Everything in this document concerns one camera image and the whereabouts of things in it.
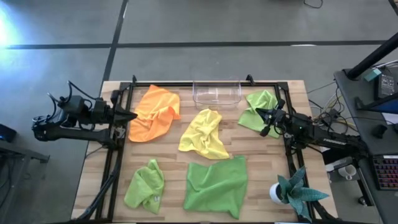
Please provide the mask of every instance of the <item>microfiber cloth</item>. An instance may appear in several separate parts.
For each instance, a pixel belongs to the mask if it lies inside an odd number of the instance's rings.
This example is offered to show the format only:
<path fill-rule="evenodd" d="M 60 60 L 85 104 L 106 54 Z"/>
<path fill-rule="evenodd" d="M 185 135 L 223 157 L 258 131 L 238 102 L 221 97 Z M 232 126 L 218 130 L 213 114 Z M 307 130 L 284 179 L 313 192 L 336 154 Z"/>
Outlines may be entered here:
<path fill-rule="evenodd" d="M 151 159 L 148 166 L 138 169 L 132 177 L 124 203 L 131 208 L 137 208 L 142 203 L 146 210 L 158 214 L 163 188 L 163 173 L 156 160 Z"/>
<path fill-rule="evenodd" d="M 251 130 L 261 131 L 266 125 L 261 119 L 260 115 L 256 112 L 256 108 L 261 109 L 273 109 L 278 104 L 276 97 L 268 92 L 267 90 L 252 93 L 246 97 L 246 101 L 249 103 L 250 107 L 243 111 L 241 117 L 239 118 L 238 124 L 250 128 Z M 268 133 L 269 136 L 273 138 L 278 138 L 273 127 Z"/>
<path fill-rule="evenodd" d="M 217 162 L 209 167 L 189 163 L 184 209 L 198 212 L 229 212 L 239 219 L 248 186 L 246 159 Z"/>
<path fill-rule="evenodd" d="M 217 111 L 205 109 L 189 124 L 181 136 L 178 149 L 183 152 L 195 150 L 208 159 L 227 159 L 229 154 L 218 139 L 218 123 L 221 115 Z"/>
<path fill-rule="evenodd" d="M 151 85 L 134 112 L 138 117 L 130 121 L 129 139 L 146 142 L 165 134 L 173 119 L 180 119 L 180 97 Z"/>

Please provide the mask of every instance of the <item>concrete floor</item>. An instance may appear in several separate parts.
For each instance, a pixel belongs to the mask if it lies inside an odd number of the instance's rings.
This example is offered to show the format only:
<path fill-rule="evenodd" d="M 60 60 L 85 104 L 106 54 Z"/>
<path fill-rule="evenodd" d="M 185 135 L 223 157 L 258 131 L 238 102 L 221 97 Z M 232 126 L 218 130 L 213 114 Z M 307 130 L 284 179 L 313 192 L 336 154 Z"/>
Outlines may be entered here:
<path fill-rule="evenodd" d="M 0 45 L 110 44 L 121 5 L 122 0 L 0 1 Z M 334 71 L 356 65 L 377 47 L 345 41 L 386 40 L 398 28 L 387 0 L 325 1 L 321 9 L 294 0 L 130 0 L 124 18 L 119 43 L 333 44 L 117 49 L 110 80 L 130 80 L 133 74 L 139 80 L 222 80 L 251 74 L 258 80 L 305 80 L 307 90 L 333 81 Z M 98 95 L 109 49 L 20 48 L 0 49 L 0 123 L 17 130 L 16 144 L 50 154 L 51 159 L 47 165 L 31 164 L 31 178 L 19 189 L 9 223 L 61 222 L 72 212 L 87 142 L 39 142 L 30 130 L 31 119 L 51 111 L 46 92 L 67 94 L 67 80 Z M 394 51 L 383 61 L 397 57 Z M 335 88 L 313 92 L 309 98 L 324 104 Z M 336 182 L 331 188 L 339 217 L 379 223 L 376 209 L 356 203 L 360 193 L 355 182 Z"/>

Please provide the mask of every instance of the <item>potted plant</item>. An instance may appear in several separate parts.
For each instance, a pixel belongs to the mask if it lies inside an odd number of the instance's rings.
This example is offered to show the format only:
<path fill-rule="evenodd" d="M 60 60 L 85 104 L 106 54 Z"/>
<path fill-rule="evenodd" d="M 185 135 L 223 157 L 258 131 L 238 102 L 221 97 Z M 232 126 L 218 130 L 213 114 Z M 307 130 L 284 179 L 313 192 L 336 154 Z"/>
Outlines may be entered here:
<path fill-rule="evenodd" d="M 308 208 L 304 202 L 314 202 L 329 197 L 320 191 L 303 187 L 305 167 L 301 167 L 290 180 L 278 175 L 278 183 L 269 190 L 271 199 L 278 204 L 290 204 L 298 215 L 312 222 L 308 214 Z"/>

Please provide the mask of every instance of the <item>lime green towel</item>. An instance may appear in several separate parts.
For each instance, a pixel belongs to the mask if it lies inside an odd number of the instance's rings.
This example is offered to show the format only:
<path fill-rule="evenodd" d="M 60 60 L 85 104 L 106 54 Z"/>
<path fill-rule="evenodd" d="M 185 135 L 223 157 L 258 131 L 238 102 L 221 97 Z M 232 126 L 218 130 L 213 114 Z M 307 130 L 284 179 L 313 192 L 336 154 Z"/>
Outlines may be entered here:
<path fill-rule="evenodd" d="M 131 208 L 137 208 L 142 203 L 146 210 L 158 214 L 163 188 L 163 173 L 156 160 L 151 159 L 148 166 L 138 169 L 132 177 L 124 203 Z"/>
<path fill-rule="evenodd" d="M 267 90 L 252 93 L 246 97 L 246 101 L 250 107 L 243 111 L 239 118 L 238 124 L 250 128 L 251 130 L 261 131 L 266 125 L 256 112 L 256 108 L 273 109 L 278 104 L 276 97 Z M 274 128 L 268 133 L 273 138 L 278 138 L 279 135 L 275 132 Z"/>
<path fill-rule="evenodd" d="M 239 219 L 248 186 L 246 159 L 217 162 L 209 167 L 189 163 L 184 209 L 199 212 L 229 212 Z"/>

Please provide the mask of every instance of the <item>yellow towel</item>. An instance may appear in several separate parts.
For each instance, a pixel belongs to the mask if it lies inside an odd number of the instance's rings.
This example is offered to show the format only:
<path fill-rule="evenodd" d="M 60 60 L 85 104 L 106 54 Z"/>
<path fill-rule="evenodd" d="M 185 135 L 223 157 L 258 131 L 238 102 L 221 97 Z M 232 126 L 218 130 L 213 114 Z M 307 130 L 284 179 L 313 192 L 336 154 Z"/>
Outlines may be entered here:
<path fill-rule="evenodd" d="M 134 112 L 138 117 L 130 121 L 129 139 L 146 142 L 165 134 L 173 119 L 180 119 L 180 97 L 151 85 Z"/>
<path fill-rule="evenodd" d="M 221 115 L 209 109 L 199 114 L 189 124 L 181 137 L 178 149 L 183 152 L 195 150 L 208 159 L 229 158 L 223 143 L 218 139 L 218 123 Z"/>

